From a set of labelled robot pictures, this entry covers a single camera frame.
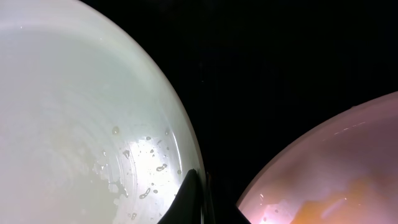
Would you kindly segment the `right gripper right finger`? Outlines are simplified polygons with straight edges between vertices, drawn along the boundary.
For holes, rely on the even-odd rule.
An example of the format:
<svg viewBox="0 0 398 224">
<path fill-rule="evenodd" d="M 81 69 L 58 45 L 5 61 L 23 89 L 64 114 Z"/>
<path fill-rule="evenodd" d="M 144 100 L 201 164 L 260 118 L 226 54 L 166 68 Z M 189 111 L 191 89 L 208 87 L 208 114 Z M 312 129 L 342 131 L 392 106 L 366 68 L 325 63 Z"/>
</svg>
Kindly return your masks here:
<svg viewBox="0 0 398 224">
<path fill-rule="evenodd" d="M 207 174 L 206 190 L 206 205 L 210 223 L 250 224 L 231 199 L 226 185 L 220 179 Z"/>
</svg>

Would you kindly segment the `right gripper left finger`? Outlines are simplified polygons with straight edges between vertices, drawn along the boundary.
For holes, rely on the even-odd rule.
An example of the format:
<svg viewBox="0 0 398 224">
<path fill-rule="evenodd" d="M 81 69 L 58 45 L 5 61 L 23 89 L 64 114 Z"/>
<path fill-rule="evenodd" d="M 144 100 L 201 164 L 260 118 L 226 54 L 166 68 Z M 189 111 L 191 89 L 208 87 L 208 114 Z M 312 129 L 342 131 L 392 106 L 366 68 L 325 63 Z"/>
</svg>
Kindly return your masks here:
<svg viewBox="0 0 398 224">
<path fill-rule="evenodd" d="M 200 224 L 203 189 L 195 169 L 190 169 L 170 208 L 158 224 Z"/>
</svg>

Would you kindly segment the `mint green plate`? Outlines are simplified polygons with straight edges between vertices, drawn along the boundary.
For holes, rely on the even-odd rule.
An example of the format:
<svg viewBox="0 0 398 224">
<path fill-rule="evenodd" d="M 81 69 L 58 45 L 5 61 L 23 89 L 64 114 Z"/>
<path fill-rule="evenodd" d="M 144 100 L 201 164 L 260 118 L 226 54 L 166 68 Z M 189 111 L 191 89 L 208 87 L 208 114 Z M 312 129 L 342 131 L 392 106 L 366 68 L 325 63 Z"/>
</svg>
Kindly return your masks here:
<svg viewBox="0 0 398 224">
<path fill-rule="evenodd" d="M 1 2 L 1 222 L 157 223 L 205 171 L 141 46 L 80 1 Z"/>
</svg>

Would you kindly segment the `pink white plate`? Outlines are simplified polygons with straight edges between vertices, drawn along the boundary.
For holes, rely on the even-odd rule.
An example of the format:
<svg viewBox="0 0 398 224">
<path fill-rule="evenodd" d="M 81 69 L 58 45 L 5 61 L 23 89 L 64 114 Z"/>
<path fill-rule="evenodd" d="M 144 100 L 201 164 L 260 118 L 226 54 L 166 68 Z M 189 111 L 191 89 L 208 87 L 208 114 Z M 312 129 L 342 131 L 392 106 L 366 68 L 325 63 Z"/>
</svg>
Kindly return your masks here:
<svg viewBox="0 0 398 224">
<path fill-rule="evenodd" d="M 237 206 L 251 223 L 396 223 L 397 94 L 355 106 L 295 140 Z"/>
</svg>

